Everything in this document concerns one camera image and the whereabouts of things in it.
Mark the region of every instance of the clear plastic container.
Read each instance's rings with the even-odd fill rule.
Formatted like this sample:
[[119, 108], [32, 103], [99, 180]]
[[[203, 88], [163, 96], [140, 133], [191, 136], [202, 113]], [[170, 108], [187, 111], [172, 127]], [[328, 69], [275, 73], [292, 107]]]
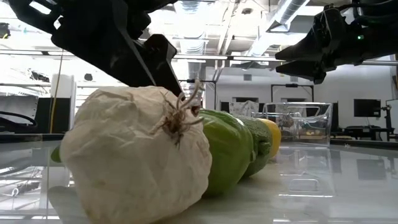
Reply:
[[[195, 92], [195, 84], [194, 83], [185, 83], [181, 84], [182, 90], [185, 93], [185, 98], [188, 99], [192, 96], [192, 94]], [[191, 106], [200, 106], [201, 105], [201, 99], [204, 94], [204, 90], [199, 89], [198, 93], [194, 96], [195, 98], [191, 102]]]
[[0, 135], [0, 223], [61, 223], [49, 194], [71, 184], [69, 170], [49, 159], [59, 144], [40, 134]]
[[282, 146], [328, 147], [332, 109], [330, 103], [268, 103], [261, 116], [278, 125]]
[[329, 149], [281, 146], [275, 159], [283, 183], [279, 196], [292, 200], [334, 197]]

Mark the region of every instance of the white countertop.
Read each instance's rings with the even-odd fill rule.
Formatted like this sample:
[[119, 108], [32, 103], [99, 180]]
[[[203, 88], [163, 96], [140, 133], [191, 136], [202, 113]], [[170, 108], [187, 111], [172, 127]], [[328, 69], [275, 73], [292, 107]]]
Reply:
[[[201, 200], [161, 223], [398, 223], [394, 166], [398, 166], [395, 151], [341, 146], [330, 150], [282, 148], [275, 164], [242, 181], [228, 195]], [[49, 199], [54, 207], [47, 210], [49, 223], [89, 223], [73, 188], [52, 188]], [[36, 212], [37, 216], [37, 211], [34, 207], [0, 211], [0, 222], [36, 223], [28, 218], [6, 222], [2, 214]]]

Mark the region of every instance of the ceiling light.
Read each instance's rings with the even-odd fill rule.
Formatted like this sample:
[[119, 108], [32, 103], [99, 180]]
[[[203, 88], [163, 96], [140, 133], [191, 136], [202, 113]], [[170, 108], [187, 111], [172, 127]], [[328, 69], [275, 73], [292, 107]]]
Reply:
[[34, 9], [38, 10], [39, 12], [41, 12], [42, 14], [48, 15], [51, 12], [51, 9], [49, 9], [35, 1], [32, 1], [29, 5], [32, 6]]
[[304, 6], [298, 10], [297, 15], [298, 16], [315, 16], [321, 12], [323, 12], [323, 6]]
[[13, 184], [16, 183], [18, 181], [23, 181], [23, 180], [0, 180], [0, 184], [1, 185], [5, 185], [5, 184]]
[[274, 218], [273, 222], [290, 222], [290, 220], [285, 218]]
[[11, 215], [0, 215], [0, 219], [2, 219], [2, 220], [10, 220], [10, 219], [23, 219], [23, 218], [25, 218], [24, 216], [22, 216], [22, 215], [13, 215], [13, 216], [11, 216]]
[[[59, 52], [48, 52], [49, 53], [49, 55], [53, 55], [53, 56], [61, 56], [62, 55], [62, 51], [59, 51]], [[70, 53], [70, 52], [66, 52], [66, 51], [64, 51], [63, 52], [63, 56], [74, 56], [72, 53]]]
[[13, 169], [14, 168], [11, 168], [11, 167], [0, 169], [0, 174], [3, 173], [3, 172], [9, 172], [9, 171], [11, 171]]
[[274, 57], [239, 57], [235, 56], [233, 60], [247, 61], [247, 62], [281, 62]]
[[49, 216], [34, 216], [34, 217], [32, 217], [32, 219], [33, 220], [45, 220], [45, 219], [48, 219], [48, 220], [59, 220], [60, 217], [51, 216], [51, 215], [49, 215]]
[[318, 198], [331, 198], [332, 195], [289, 195], [289, 194], [280, 194], [278, 196], [285, 196], [285, 197], [318, 197]]
[[186, 59], [185, 62], [190, 62], [190, 63], [206, 63], [206, 60]]
[[279, 174], [279, 175], [281, 175], [281, 176], [299, 176], [299, 177], [303, 176], [302, 174]]
[[328, 220], [330, 223], [353, 223], [354, 221], [348, 221], [348, 220]]
[[41, 52], [36, 50], [0, 50], [0, 54], [7, 55], [42, 55]]
[[176, 55], [176, 59], [199, 59], [199, 60], [227, 60], [227, 56], [220, 55]]

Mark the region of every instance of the monitor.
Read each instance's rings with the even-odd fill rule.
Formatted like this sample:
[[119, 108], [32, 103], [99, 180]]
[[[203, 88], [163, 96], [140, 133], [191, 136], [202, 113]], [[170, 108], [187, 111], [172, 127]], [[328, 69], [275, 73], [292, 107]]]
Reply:
[[354, 116], [361, 118], [380, 118], [381, 101], [354, 99]]
[[[37, 133], [47, 134], [50, 132], [50, 119], [53, 98], [39, 98], [35, 120], [37, 122]], [[70, 98], [57, 98], [54, 108], [53, 133], [65, 133], [69, 130]]]
[[331, 131], [338, 132], [339, 125], [338, 125], [338, 103], [333, 103], [333, 111], [331, 114]]

